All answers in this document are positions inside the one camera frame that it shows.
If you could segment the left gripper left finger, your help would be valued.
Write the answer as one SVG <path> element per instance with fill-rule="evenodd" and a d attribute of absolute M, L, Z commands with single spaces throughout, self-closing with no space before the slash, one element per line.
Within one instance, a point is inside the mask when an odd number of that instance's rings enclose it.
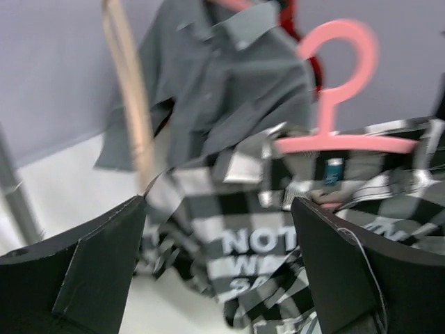
<path fill-rule="evenodd" d="M 1 256 L 1 332 L 118 333 L 145 223 L 134 196 Z"/>

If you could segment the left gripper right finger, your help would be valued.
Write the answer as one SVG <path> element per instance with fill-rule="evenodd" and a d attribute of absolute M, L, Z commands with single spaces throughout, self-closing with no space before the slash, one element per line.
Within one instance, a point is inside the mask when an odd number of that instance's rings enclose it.
<path fill-rule="evenodd" d="M 444 256 L 303 198 L 294 199 L 291 214 L 322 333 L 444 332 Z"/>

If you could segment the beige hanger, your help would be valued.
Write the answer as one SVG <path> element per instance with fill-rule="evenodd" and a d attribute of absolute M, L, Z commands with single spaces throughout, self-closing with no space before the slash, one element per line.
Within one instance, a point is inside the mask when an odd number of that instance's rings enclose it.
<path fill-rule="evenodd" d="M 154 137 L 148 98 L 127 16 L 119 1 L 103 0 L 102 21 L 124 104 L 129 143 L 139 193 L 143 194 L 154 176 Z"/>

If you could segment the grey shirt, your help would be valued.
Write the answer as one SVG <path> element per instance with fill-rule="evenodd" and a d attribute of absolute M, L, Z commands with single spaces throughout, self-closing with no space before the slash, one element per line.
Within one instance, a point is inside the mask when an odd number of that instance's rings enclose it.
<path fill-rule="evenodd" d="M 313 81 L 275 1 L 234 12 L 164 1 L 139 49 L 152 127 L 170 126 L 167 165 L 234 145 L 281 122 L 306 126 Z"/>

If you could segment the black white checkered shirt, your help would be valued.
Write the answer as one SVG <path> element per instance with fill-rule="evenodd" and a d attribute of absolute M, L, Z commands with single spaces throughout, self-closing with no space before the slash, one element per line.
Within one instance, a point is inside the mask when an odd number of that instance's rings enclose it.
<path fill-rule="evenodd" d="M 373 125 L 361 135 L 407 137 L 406 154 L 303 150 L 274 140 L 299 134 L 280 124 L 234 147 L 162 172 L 147 195 L 136 273 L 174 268 L 191 289 L 225 307 L 227 323 L 305 323 L 315 307 L 291 218 L 291 201 L 336 203 L 335 214 L 370 232 L 444 254 L 444 122 Z"/>

